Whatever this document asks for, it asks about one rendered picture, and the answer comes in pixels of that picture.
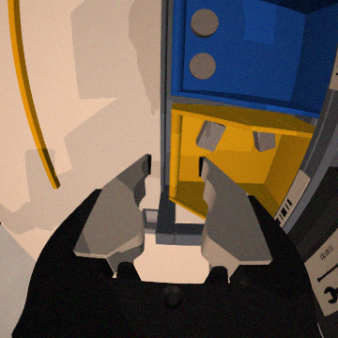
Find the blue open bin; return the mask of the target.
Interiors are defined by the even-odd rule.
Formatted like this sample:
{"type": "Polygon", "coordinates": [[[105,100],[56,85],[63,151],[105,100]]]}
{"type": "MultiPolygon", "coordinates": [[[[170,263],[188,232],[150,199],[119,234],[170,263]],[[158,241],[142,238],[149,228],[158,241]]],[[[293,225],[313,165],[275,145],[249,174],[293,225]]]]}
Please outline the blue open bin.
{"type": "Polygon", "coordinates": [[[171,96],[318,119],[337,40],[338,0],[174,0],[171,96]],[[191,29],[201,8],[219,19],[208,38],[191,29]],[[200,53],[216,62],[205,80],[190,72],[200,53]]]}

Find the yellow bar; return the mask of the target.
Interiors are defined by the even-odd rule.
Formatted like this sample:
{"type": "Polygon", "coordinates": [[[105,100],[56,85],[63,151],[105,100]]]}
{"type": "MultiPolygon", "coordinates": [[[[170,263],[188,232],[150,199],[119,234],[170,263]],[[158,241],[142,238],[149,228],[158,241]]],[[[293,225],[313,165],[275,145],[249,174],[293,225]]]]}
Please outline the yellow bar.
{"type": "Polygon", "coordinates": [[[58,189],[61,185],[43,139],[28,80],[23,52],[20,0],[8,0],[8,20],[14,64],[23,100],[23,107],[46,174],[53,189],[58,189]]]}

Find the yellow bin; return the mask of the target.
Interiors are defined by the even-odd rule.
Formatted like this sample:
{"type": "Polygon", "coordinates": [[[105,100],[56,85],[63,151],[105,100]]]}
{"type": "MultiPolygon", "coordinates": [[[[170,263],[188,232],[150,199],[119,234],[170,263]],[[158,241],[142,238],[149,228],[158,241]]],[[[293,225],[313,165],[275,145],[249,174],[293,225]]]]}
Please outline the yellow bin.
{"type": "Polygon", "coordinates": [[[315,126],[291,115],[213,105],[173,103],[171,113],[169,199],[206,220],[205,182],[198,168],[199,156],[205,156],[274,217],[315,126]],[[205,120],[226,127],[214,153],[196,146],[205,120]],[[254,147],[253,131],[275,133],[276,147],[260,153],[254,147]]]}

